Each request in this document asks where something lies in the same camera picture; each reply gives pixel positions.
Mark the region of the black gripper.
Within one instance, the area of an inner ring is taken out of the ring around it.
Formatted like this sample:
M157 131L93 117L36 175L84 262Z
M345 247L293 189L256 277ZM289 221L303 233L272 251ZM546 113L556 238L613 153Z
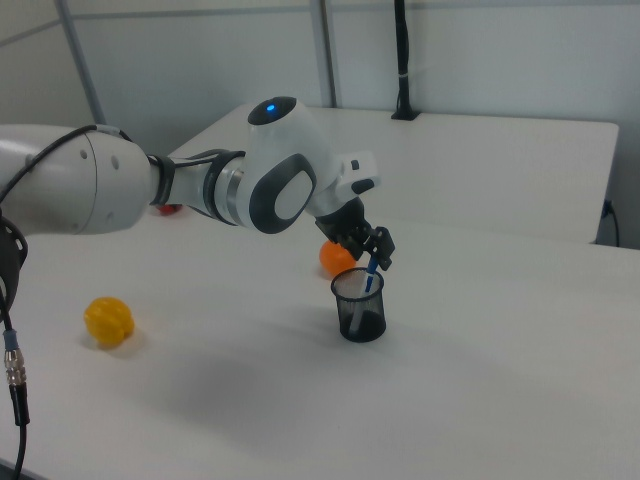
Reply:
M364 216L364 204L354 198L337 211L317 217L316 226L333 243L349 251L352 256L370 254L377 268L387 271L396 250L389 230L379 226L372 229Z

